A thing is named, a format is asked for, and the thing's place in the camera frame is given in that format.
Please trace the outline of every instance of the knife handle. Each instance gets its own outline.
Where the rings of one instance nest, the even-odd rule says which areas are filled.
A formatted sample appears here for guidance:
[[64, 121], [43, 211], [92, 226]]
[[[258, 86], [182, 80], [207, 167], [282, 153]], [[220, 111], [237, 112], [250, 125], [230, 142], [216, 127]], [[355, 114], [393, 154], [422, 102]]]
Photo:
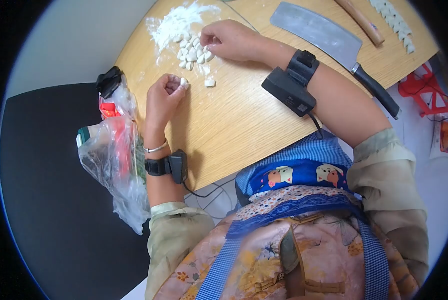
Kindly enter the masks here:
[[392, 99], [380, 83], [364, 71], [361, 65], [359, 65], [353, 75], [373, 96], [377, 98], [377, 100], [379, 100], [394, 119], [397, 120], [399, 118], [398, 115], [401, 111], [399, 105]]
[[377, 27], [367, 19], [367, 17], [357, 9], [351, 0], [335, 0], [335, 2], [339, 3], [340, 6], [342, 6], [345, 11], [353, 17], [353, 19], [359, 24], [362, 29], [364, 29], [365, 33], [369, 36], [369, 38], [372, 40], [374, 45], [379, 46], [381, 45], [386, 39], [384, 36], [379, 32]]

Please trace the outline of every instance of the person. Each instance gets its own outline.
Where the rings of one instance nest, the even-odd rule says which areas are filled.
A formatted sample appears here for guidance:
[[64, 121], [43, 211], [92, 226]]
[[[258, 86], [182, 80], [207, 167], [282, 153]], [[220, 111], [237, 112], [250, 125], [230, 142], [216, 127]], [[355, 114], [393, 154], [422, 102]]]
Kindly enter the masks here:
[[[200, 41], [221, 58], [283, 70], [296, 51], [233, 20], [204, 27]], [[186, 93], [179, 80], [165, 74], [149, 88], [144, 147], [166, 141]], [[147, 177], [145, 299], [411, 299], [418, 291], [428, 237], [415, 156], [374, 101], [337, 71], [320, 63], [307, 89], [332, 133], [315, 132], [240, 171], [243, 207], [218, 225], [184, 203], [171, 175]], [[337, 137], [353, 148], [353, 162]], [[146, 158], [170, 153], [166, 146]]]

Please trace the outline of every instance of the rolling pin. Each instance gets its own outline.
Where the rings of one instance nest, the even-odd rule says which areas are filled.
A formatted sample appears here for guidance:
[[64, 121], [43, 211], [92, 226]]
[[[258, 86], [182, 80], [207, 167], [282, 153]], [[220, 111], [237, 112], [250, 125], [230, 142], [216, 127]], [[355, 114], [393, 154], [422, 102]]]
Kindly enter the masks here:
[[374, 45], [381, 45], [386, 39], [384, 39], [383, 35], [379, 32], [377, 27], [367, 19], [367, 17], [357, 9], [351, 0], [335, 0], [340, 6], [342, 6], [345, 11], [351, 15], [351, 17], [359, 24], [362, 29], [364, 29], [365, 33], [372, 40]]

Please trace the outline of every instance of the sleeve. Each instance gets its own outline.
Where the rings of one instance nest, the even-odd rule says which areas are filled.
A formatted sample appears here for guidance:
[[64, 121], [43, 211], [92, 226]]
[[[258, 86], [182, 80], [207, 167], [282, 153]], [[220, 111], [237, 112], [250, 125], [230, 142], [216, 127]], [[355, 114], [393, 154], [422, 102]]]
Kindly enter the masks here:
[[385, 129], [354, 148], [349, 188], [362, 195], [365, 213], [383, 230], [419, 285], [427, 272], [427, 212], [414, 179], [415, 156], [394, 129]]
[[150, 213], [146, 300], [154, 297], [187, 254], [214, 228], [209, 214], [184, 202], [162, 203], [151, 207]]

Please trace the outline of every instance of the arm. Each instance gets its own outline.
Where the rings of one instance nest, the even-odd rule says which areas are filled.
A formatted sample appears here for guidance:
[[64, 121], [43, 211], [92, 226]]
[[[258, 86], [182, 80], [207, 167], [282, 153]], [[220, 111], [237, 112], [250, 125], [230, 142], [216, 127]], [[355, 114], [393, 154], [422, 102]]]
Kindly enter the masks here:
[[[147, 93], [144, 147], [154, 149], [165, 141], [164, 129], [174, 115], [186, 89], [180, 78], [165, 74]], [[147, 159], [161, 159], [171, 154], [169, 146], [152, 153]], [[167, 277], [214, 228], [214, 221], [202, 209], [187, 207], [181, 185], [170, 174], [147, 174], [150, 204], [150, 236], [147, 248], [150, 256], [145, 299], [152, 299]]]
[[[283, 70], [296, 51], [232, 20], [204, 27], [201, 45], [220, 57]], [[415, 187], [414, 155], [374, 101], [337, 71], [320, 63], [307, 89], [317, 101], [317, 116], [354, 148], [349, 188], [363, 195], [364, 211], [392, 239], [422, 284], [428, 270], [428, 237], [425, 206]]]
[[392, 240], [421, 286], [429, 271], [429, 238], [414, 171], [414, 154], [401, 144], [394, 129], [386, 129], [354, 148], [347, 183], [362, 195], [365, 213]]
[[[217, 56], [236, 61], [257, 61], [285, 70], [296, 49], [264, 37], [233, 20], [203, 28], [201, 45]], [[391, 128], [389, 120], [358, 86], [320, 63], [307, 90], [316, 99], [315, 114], [333, 134], [356, 147], [377, 132]]]

